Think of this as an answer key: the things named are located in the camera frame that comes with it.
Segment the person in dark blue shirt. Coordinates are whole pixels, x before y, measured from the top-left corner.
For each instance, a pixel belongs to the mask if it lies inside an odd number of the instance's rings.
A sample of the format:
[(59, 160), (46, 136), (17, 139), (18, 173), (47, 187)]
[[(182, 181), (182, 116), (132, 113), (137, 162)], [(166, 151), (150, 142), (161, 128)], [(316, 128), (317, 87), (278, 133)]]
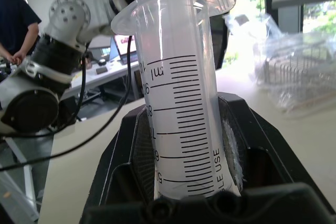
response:
[(0, 0), (0, 56), (19, 65), (34, 51), (41, 19), (24, 0)]

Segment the open laptop with red screen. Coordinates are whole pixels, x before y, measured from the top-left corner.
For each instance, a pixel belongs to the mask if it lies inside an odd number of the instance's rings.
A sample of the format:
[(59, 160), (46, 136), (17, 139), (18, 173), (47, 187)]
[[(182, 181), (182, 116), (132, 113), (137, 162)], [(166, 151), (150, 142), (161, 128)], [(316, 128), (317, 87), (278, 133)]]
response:
[[(123, 65), (126, 65), (128, 63), (127, 53), (128, 53), (129, 36), (114, 35), (113, 39), (114, 39), (116, 48), (120, 56), (120, 61)], [(131, 44), (130, 44), (130, 62), (133, 63), (137, 61), (138, 61), (138, 56), (136, 53), (136, 44), (135, 44), (134, 36), (132, 36)]]

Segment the white office desk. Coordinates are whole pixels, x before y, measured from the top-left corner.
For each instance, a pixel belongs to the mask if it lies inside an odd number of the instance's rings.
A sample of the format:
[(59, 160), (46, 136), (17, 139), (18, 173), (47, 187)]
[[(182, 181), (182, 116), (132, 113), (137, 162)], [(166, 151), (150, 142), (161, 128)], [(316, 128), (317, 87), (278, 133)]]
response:
[[(126, 76), (128, 74), (127, 65), (122, 65), (117, 61), (109, 62), (104, 66), (104, 68), (107, 68), (107, 72), (97, 74), (96, 70), (98, 68), (99, 66), (97, 64), (94, 64), (91, 69), (86, 71), (85, 90), (93, 89), (95, 87), (101, 86), (107, 82)], [(131, 63), (131, 71), (132, 71), (131, 85), (136, 100), (140, 98), (139, 92), (137, 90), (137, 84), (135, 81), (135, 72), (137, 70), (139, 70), (139, 63), (137, 61)], [(73, 74), (71, 87), (64, 92), (63, 96), (61, 97), (61, 100), (76, 96), (81, 90), (81, 84), (82, 84), (82, 73), (80, 71), (75, 72)]]

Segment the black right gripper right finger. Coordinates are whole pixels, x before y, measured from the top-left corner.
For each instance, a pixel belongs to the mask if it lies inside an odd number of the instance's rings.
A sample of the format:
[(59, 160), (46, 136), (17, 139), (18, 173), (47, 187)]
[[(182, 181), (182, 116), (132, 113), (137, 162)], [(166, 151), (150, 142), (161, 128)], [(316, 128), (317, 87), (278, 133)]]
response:
[(238, 191), (271, 185), (316, 184), (281, 133), (241, 97), (218, 93), (225, 156)]

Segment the small dark computer monitor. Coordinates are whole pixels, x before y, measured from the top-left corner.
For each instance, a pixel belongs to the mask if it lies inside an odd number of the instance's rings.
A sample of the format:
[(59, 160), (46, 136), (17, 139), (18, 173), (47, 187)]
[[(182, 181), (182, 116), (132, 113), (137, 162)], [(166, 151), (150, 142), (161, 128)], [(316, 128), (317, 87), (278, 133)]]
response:
[(89, 59), (98, 64), (110, 61), (110, 48), (89, 48)]

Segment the large clear plastic syringe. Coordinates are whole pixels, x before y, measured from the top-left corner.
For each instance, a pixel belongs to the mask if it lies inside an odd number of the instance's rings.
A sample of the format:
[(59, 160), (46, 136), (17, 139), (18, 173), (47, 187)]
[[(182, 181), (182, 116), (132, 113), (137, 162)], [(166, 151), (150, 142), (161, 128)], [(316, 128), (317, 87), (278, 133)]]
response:
[(133, 35), (160, 196), (229, 190), (209, 18), (235, 0), (135, 0), (112, 21)]

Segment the grey metal table frame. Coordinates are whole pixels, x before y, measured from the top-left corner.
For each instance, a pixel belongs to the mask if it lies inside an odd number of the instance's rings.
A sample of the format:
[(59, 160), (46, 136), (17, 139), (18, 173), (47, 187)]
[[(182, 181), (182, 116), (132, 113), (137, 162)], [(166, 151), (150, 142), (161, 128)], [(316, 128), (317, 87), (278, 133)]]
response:
[(8, 171), (0, 172), (0, 182), (4, 183), (4, 187), (11, 193), (15, 203), (18, 204), (19, 210), (23, 211), (32, 222), (36, 222), (39, 219), (39, 212), (37, 209), (32, 167), (30, 165), (24, 166), (23, 174), (24, 190), (21, 190)]

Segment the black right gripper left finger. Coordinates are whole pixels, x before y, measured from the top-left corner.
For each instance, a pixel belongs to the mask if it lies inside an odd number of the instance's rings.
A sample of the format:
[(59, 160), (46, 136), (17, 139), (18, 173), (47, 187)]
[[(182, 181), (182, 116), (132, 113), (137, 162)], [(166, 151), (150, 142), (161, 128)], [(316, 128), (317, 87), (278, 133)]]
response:
[(88, 195), (89, 206), (154, 199), (154, 151), (145, 106), (126, 114), (101, 155)]

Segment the crumpled clear plastic bag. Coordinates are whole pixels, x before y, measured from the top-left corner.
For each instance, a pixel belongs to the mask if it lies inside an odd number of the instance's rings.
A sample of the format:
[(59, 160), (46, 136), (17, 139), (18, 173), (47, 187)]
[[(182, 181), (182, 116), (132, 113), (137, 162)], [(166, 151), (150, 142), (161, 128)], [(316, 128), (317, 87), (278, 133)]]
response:
[(223, 19), (239, 66), (279, 111), (299, 117), (336, 106), (336, 35), (283, 33), (269, 14)]

